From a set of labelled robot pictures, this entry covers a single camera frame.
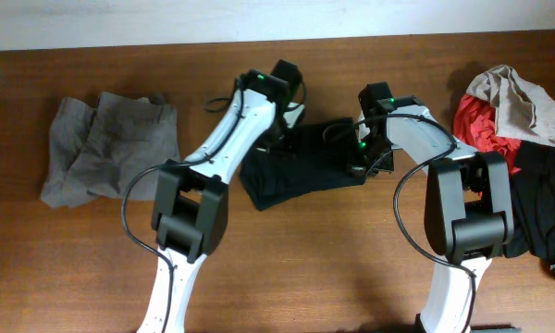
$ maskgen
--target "fabric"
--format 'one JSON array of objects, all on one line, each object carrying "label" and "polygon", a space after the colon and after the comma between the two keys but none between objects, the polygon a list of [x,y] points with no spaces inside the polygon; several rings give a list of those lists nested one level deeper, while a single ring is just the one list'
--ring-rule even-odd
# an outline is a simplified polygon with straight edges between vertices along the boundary
[{"label": "fabric", "polygon": [[555,148],[523,142],[511,178],[514,238],[505,255],[530,251],[555,265]]},{"label": "fabric", "polygon": [[[347,129],[351,118],[325,124],[294,128],[291,133],[291,156],[267,154],[252,149],[243,159],[240,180],[251,196],[255,207],[263,211],[272,205],[312,191],[363,185],[365,178],[356,178],[347,172],[348,149],[345,144],[325,144],[323,134],[327,128],[334,134],[342,124]],[[357,144],[355,133],[350,131]]]},{"label": "fabric", "polygon": [[458,139],[481,152],[500,152],[506,158],[508,171],[513,175],[520,171],[514,162],[521,141],[496,135],[495,113],[495,108],[488,102],[466,94],[454,116],[452,131]]},{"label": "fabric", "polygon": [[[102,92],[92,124],[83,121],[75,125],[77,131],[70,131],[65,130],[70,119],[88,114],[90,108],[69,100],[62,103],[60,113],[75,116],[62,118],[58,113],[50,130],[50,170],[57,172],[50,171],[42,200],[51,207],[77,207],[101,195],[119,198],[139,172],[179,158],[177,111],[172,105]],[[67,152],[65,160],[61,151]],[[153,173],[134,187],[130,199],[153,200],[155,186]]]},{"label": "fabric", "polygon": [[514,68],[500,65],[478,75],[466,93],[496,107],[498,136],[555,147],[555,101]]}]

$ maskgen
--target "black cloth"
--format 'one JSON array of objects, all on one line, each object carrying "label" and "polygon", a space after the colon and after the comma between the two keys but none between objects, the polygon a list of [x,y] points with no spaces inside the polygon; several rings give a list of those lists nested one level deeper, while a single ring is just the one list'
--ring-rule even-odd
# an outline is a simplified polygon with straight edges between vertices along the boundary
[{"label": "black cloth", "polygon": [[555,148],[522,142],[510,191],[514,238],[504,247],[506,257],[527,251],[555,265]]},{"label": "black cloth", "polygon": [[[339,143],[325,144],[325,129],[342,124],[349,137]],[[351,118],[328,123],[305,125],[290,133],[290,148],[286,154],[268,154],[252,149],[242,160],[240,181],[251,196],[255,207],[262,211],[272,205],[312,191],[324,191],[353,185],[363,185],[365,178],[347,172],[349,142],[355,141],[355,132],[349,130]],[[328,133],[337,131],[333,126]]]}]

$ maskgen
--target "brown table surface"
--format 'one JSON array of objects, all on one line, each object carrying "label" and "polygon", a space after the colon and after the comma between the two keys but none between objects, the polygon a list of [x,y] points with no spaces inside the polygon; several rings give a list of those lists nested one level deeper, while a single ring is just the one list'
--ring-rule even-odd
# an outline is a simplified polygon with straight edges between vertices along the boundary
[{"label": "brown table surface", "polygon": [[[119,200],[53,210],[39,193],[51,120],[64,96],[94,105],[100,91],[166,93],[179,109],[185,156],[221,115],[203,101],[232,78],[280,58],[308,86],[306,123],[359,112],[358,92],[387,80],[415,94],[447,128],[471,79],[509,64],[555,99],[555,31],[210,43],[0,53],[0,332],[131,332],[142,322],[155,258],[123,233]],[[189,331],[334,332],[412,323],[426,302],[432,263],[402,237],[391,210],[413,162],[364,186],[305,195],[257,212],[238,178],[228,230],[197,279]],[[423,232],[425,177],[411,180],[401,213]],[[151,203],[131,203],[136,234],[154,239]],[[532,255],[497,259],[477,294],[473,323],[555,332],[555,280]]]}]

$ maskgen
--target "crumpled gray cloth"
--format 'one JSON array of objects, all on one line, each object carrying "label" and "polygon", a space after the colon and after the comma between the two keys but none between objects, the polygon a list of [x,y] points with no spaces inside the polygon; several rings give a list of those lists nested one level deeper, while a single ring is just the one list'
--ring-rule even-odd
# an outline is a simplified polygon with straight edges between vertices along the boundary
[{"label": "crumpled gray cloth", "polygon": [[[96,109],[64,98],[49,131],[49,156],[41,200],[50,207],[120,198],[144,169],[179,160],[177,110],[109,92],[101,93]],[[156,174],[138,182],[130,199],[153,200]]]},{"label": "crumpled gray cloth", "polygon": [[496,135],[555,147],[555,101],[506,65],[479,74],[466,93],[496,108]]}]

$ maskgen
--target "white wall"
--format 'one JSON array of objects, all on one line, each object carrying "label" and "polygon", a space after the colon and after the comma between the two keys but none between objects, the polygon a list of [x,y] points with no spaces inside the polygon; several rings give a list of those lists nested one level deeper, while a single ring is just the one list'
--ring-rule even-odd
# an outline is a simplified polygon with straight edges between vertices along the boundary
[{"label": "white wall", "polygon": [[555,0],[0,0],[0,50],[555,29]]}]

